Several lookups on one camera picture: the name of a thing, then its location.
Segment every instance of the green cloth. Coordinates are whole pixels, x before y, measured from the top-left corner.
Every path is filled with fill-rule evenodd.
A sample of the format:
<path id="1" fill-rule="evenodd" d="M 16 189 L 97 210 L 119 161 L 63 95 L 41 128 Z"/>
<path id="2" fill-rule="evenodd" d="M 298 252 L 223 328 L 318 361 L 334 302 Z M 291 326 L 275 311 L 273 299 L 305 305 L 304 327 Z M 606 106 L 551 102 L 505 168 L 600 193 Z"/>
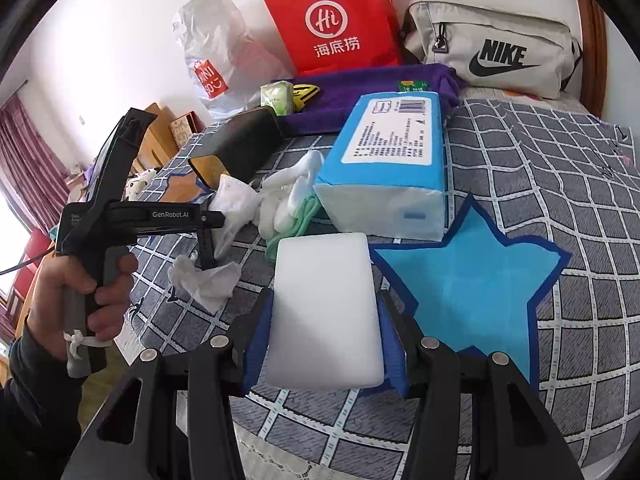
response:
<path id="1" fill-rule="evenodd" d="M 270 262 L 276 261 L 280 240 L 304 235 L 306 233 L 306 228 L 309 227 L 309 222 L 311 222 L 311 219 L 319 210 L 320 199 L 314 194 L 305 196 L 298 206 L 298 210 L 296 211 L 296 220 L 293 222 L 293 227 L 290 231 L 288 233 L 279 234 L 267 242 L 267 251 L 265 254 L 267 260 Z"/>

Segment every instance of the gray handle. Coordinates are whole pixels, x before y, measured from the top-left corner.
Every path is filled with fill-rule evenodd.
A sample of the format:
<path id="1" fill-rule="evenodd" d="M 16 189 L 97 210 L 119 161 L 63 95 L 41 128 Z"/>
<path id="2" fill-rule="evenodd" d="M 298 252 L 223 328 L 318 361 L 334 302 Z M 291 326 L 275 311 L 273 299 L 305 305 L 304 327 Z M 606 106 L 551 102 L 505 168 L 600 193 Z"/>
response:
<path id="1" fill-rule="evenodd" d="M 102 285 L 111 285 L 118 275 L 120 270 L 118 269 L 118 260 L 129 252 L 129 248 L 126 246 L 109 247 L 104 253 L 104 272 L 102 275 Z M 76 330 L 82 332 L 82 335 L 87 335 L 86 317 L 87 317 L 87 302 L 88 296 L 80 294 L 68 286 L 64 286 L 62 289 L 62 301 L 63 301 L 63 328 L 65 333 L 73 335 Z M 85 345 L 80 345 L 77 350 L 79 359 L 76 359 L 70 352 L 71 343 L 66 342 L 66 371 L 69 377 L 82 378 L 87 377 L 95 372 L 99 372 L 104 365 L 97 367 L 92 366 L 92 360 L 90 359 L 90 351 L 104 352 L 103 348 L 92 348 Z"/>

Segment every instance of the plaid tablecloth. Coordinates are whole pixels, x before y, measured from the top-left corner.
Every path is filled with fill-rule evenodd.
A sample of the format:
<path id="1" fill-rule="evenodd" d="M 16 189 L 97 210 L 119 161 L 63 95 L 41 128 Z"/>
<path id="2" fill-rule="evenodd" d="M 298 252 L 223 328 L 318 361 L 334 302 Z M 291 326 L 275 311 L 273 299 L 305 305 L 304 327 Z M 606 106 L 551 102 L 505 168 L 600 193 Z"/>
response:
<path id="1" fill-rule="evenodd" d="M 157 200 L 169 175 L 190 171 L 187 158 L 199 140 L 191 139 L 141 200 Z M 288 140 L 258 176 L 293 165 L 308 150 L 326 154 L 334 140 Z M 584 114 L 469 99 L 447 123 L 445 151 L 449 222 L 472 192 L 507 236 L 536 234 L 572 253 L 537 309 L 541 400 L 581 465 L 626 446 L 640 430 L 640 176 L 629 130 Z M 335 229 L 320 217 L 308 232 Z M 130 322 L 144 346 L 164 354 L 224 333 L 273 281 L 264 242 L 249 225 L 222 261 L 242 265 L 223 309 L 211 315 L 184 293 L 167 303 L 167 269 L 194 245 L 191 235 L 167 235 L 133 249 L 140 271 L 132 302 L 140 309 L 131 311 Z M 375 268 L 374 276 L 377 287 L 388 286 Z M 402 473 L 416 403 L 393 391 L 295 392 L 260 380 L 247 398 L 232 400 L 232 409 L 240 426 L 309 462 L 389 480 Z M 462 396 L 461 480 L 470 444 L 471 399 Z"/>

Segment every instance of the barcode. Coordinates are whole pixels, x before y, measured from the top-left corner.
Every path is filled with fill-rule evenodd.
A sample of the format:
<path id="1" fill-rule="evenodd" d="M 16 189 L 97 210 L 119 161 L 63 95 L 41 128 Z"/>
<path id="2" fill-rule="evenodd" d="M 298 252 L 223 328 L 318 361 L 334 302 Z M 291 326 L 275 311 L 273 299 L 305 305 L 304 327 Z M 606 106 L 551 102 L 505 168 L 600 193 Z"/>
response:
<path id="1" fill-rule="evenodd" d="M 425 101 L 418 99 L 401 99 L 398 112 L 401 114 L 425 114 Z"/>

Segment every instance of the purple towel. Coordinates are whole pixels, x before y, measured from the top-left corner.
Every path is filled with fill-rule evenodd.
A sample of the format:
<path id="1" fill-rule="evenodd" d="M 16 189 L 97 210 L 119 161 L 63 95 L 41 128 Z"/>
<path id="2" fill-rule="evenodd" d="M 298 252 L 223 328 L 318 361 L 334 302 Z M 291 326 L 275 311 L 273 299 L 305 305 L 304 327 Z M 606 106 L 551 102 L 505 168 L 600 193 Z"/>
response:
<path id="1" fill-rule="evenodd" d="M 399 81 L 412 80 L 427 81 L 429 90 L 440 95 L 443 118 L 460 104 L 464 83 L 453 68 L 440 63 L 341 70 L 292 79 L 294 85 L 313 84 L 321 92 L 300 113 L 279 117 L 280 126 L 288 137 L 339 132 L 361 95 L 397 92 Z"/>

